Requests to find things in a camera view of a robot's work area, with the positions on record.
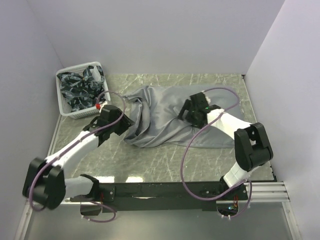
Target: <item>wrinkled cloth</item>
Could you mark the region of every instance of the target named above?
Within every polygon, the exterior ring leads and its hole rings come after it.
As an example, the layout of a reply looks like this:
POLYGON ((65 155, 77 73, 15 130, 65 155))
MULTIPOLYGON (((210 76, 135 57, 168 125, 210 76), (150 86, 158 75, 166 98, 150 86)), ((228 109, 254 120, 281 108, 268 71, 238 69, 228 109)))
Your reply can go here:
MULTIPOLYGON (((185 120, 178 119, 179 112, 189 96, 213 87, 218 86, 143 86, 125 95, 124 97, 132 102, 130 119, 135 124, 129 128, 124 141, 140 148, 152 148, 164 143, 187 146, 199 129, 192 127, 185 120)), ((210 105, 215 104, 223 109, 237 102, 236 96, 223 89, 211 90, 205 95, 210 98, 210 105)), ((243 119, 240 106, 227 112, 236 118, 243 119)), ((234 141, 219 129, 209 127, 193 141, 191 147, 233 148, 234 141)))
POLYGON ((71 112, 91 108, 96 104, 97 96, 104 91, 105 76, 100 66, 88 66, 82 73, 59 73, 60 90, 71 106, 71 112))

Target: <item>gray fabric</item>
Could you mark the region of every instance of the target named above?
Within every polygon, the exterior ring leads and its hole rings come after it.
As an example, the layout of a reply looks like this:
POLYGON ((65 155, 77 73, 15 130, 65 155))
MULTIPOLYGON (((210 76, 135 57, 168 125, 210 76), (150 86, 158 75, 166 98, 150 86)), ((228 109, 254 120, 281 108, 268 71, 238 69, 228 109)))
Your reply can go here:
MULTIPOLYGON (((140 148, 152 148, 163 143, 186 146, 199 129, 179 120, 177 116, 190 95, 213 87, 217 86, 143 86, 124 96, 132 102, 130 119, 135 122, 135 125, 129 128, 124 141, 140 148)), ((211 99, 210 105, 216 104, 223 109, 237 101, 231 92, 223 89, 206 92, 206 96, 211 99)), ((230 109, 228 113, 243 119, 239 106, 230 109)), ((210 127, 193 141, 191 147, 233 148, 234 141, 219 129, 210 127)))

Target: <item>laundry basket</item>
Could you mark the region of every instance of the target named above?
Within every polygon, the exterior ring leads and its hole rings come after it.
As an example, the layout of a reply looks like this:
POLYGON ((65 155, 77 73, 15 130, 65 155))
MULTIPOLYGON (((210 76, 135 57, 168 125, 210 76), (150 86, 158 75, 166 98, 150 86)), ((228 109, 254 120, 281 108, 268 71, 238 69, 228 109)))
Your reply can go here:
MULTIPOLYGON (((73 119, 79 119, 79 118, 83 118, 83 117, 86 117, 86 116, 90 116, 90 115, 99 113, 99 110, 96 109, 95 106, 89 107, 89 108, 86 108, 86 109, 83 109, 83 110, 71 112, 72 108, 68 104, 67 100, 64 98, 64 96, 61 93, 61 90, 60 90, 61 81, 57 77, 58 74, 65 73, 65 72, 73 72, 73 73, 76 73, 76 74, 79 74, 79 75, 82 76, 83 75, 82 74, 83 71, 90 65, 91 66, 100 66, 101 67, 101 64, 99 62, 93 61, 93 62, 87 62, 87 63, 83 63, 83 64, 79 64, 79 65, 63 68, 63 69, 61 69, 61 70, 56 72, 56 74, 55 74, 56 91, 57 91, 57 95, 58 95, 59 110, 60 110, 60 114, 62 116, 71 117, 73 119)), ((108 90, 108 86, 107 86, 106 80, 104 80, 103 89, 105 91, 108 90)), ((110 99, 110 94, 108 92, 104 95, 104 98, 108 102, 110 102, 110 100, 111 100, 110 99)))

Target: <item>cable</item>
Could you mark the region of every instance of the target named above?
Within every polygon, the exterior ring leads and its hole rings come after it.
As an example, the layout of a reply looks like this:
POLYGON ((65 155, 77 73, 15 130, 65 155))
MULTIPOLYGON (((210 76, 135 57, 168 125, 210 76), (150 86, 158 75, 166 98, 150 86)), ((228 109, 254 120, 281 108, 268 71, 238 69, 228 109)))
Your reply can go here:
MULTIPOLYGON (((89 137, 89 136, 91 136, 91 135, 93 135, 93 134, 95 134, 95 133, 97 133, 97 132, 99 132, 99 131, 101 131, 101 130, 107 129, 107 128, 115 125, 115 124, 118 123, 118 122, 121 120, 121 118, 125 115, 125 110, 126 110, 125 100, 124 100, 124 98, 123 98, 119 93, 117 93, 117 92, 109 91, 109 90, 103 91, 102 93, 100 93, 100 94, 98 95, 97 100, 96 100, 97 103, 99 103, 99 100, 100 100, 101 96, 102 96, 103 94, 105 94, 105 93, 115 94, 115 95, 117 95, 118 97, 120 97, 120 99, 121 99, 121 101, 122 101, 122 103, 123 103, 123 111, 122 111, 121 115, 120 115, 119 118, 118 118, 117 120, 115 120, 114 122, 112 122, 112 123, 110 123, 110 124, 108 124, 108 125, 99 127, 99 128, 97 128, 97 129, 95 129, 95 130, 87 133, 86 135, 84 135, 83 137, 81 137, 79 140, 75 141, 75 142, 74 142, 72 145, 70 145, 67 149, 65 149, 63 152, 61 152, 59 156, 56 156, 54 159, 52 159, 50 162, 48 162, 46 165, 44 165, 43 168, 41 168, 41 169, 39 170, 39 172, 36 174, 36 176, 35 176, 32 184, 31 184, 31 187, 30 187, 30 189, 29 189, 29 195, 28 195, 28 197, 29 197, 29 198, 28 198, 29 204, 30 204, 31 208, 32 208, 34 211, 40 212, 40 211, 42 211, 43 209, 45 209, 44 206, 43 206, 42 208, 36 208, 35 205, 34 205, 34 203, 33 203, 33 195, 34 195, 36 183, 37 183, 39 177, 45 172, 45 170, 46 170, 49 166, 51 166, 53 163, 55 163, 56 161, 58 161, 61 157, 63 157, 66 153, 68 153, 71 149, 73 149, 76 145, 78 145, 79 143, 81 143, 85 138, 87 138, 87 137, 89 137)), ((108 210, 111 210, 111 211, 114 213, 114 216, 113 216, 111 219, 109 219, 109 220, 106 220, 106 221, 97 221, 97 220, 94 220, 94 221, 93 221, 93 219, 91 219, 92 222, 97 222, 97 223, 102 223, 102 222, 103 222, 103 223, 107 223, 107 222, 110 222, 110 221, 112 221, 113 219, 115 219, 115 217, 116 217, 116 211, 115 211, 113 208, 111 208, 111 207, 109 207, 109 206, 106 206, 106 205, 103 205, 103 204, 100 204, 100 203, 97 203, 97 202, 94 202, 94 201, 91 201, 91 200, 89 200, 89 202, 91 202, 91 203, 93 202, 94 204, 97 204, 97 205, 99 205, 99 206, 101 206, 101 207, 103 207, 103 208, 106 208, 106 209, 108 209, 108 210)))
MULTIPOLYGON (((211 90, 216 90, 216 89, 222 89, 222 90, 227 90, 231 93, 233 93, 236 98, 237 98, 237 101, 235 104, 233 104, 232 106, 230 107, 227 107, 224 111, 228 111, 232 108, 234 108, 235 106, 237 106, 239 103, 240 103, 240 98, 239 96, 237 95, 237 93, 227 87, 212 87, 212 88, 209 88, 207 90, 204 90, 203 93, 206 93, 208 91, 211 91, 211 90)), ((240 182, 238 182, 236 185, 233 185, 232 187, 230 187, 229 189, 227 189, 226 191, 224 191, 223 193, 217 195, 217 196, 214 196, 214 197, 200 197, 200 196, 197 196, 195 195, 192 191, 190 191, 190 189, 188 188, 187 184, 186 184, 186 181, 185 181, 185 178, 184 178, 184 162, 185 162, 185 158, 186 158, 186 155, 187 155, 187 152, 192 144, 192 142, 195 140, 195 138, 201 134, 205 129, 209 128, 213 123, 215 123, 216 121, 218 121, 221 116, 224 114, 224 112, 222 112, 216 119, 214 119, 213 121, 209 122, 207 125, 205 125, 203 128, 201 128, 190 140, 190 142, 188 143, 188 145, 186 146, 185 150, 184 150, 184 153, 183 153, 183 156, 182 156, 182 159, 181 159, 181 164, 180 164, 180 176, 181 176, 181 182, 182 182, 182 185, 184 187, 184 189, 192 196, 194 197, 195 199, 198 199, 198 200, 201 200, 201 201, 213 201, 213 200, 218 200, 220 199, 221 197, 223 197, 224 195, 226 195, 227 193, 231 192, 233 189, 237 188, 238 186, 240 186, 241 184, 243 184, 245 182, 245 180, 242 180, 240 182)), ((248 198, 248 202, 247 202, 247 206, 250 204, 250 200, 251 200, 251 197, 248 198)))

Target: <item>marble tabletop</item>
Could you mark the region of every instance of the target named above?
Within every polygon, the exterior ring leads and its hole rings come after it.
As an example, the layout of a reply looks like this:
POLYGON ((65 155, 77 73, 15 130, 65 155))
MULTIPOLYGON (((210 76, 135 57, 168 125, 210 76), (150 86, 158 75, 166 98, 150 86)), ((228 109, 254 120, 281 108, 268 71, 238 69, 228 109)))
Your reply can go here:
MULTIPOLYGON (((236 90, 244 120, 255 123, 256 117, 245 82, 240 74, 115 74, 106 78, 110 90, 120 94, 135 91, 141 86, 182 86, 195 84, 226 85, 236 90)), ((113 105, 122 108, 121 100, 111 94, 113 105)), ((130 104, 125 113, 130 115, 130 104)), ((93 116, 72 119, 62 116, 54 137, 53 152, 73 140, 93 116)), ((105 177, 106 182, 179 182, 180 163, 185 147, 163 144, 154 148, 138 148, 123 141, 126 134, 112 134, 98 149, 89 152, 67 178, 80 174, 105 177)), ((235 163, 233 148, 190 148, 185 159, 186 181, 218 181, 235 163)), ((256 170, 254 181, 273 181, 270 163, 256 170)))

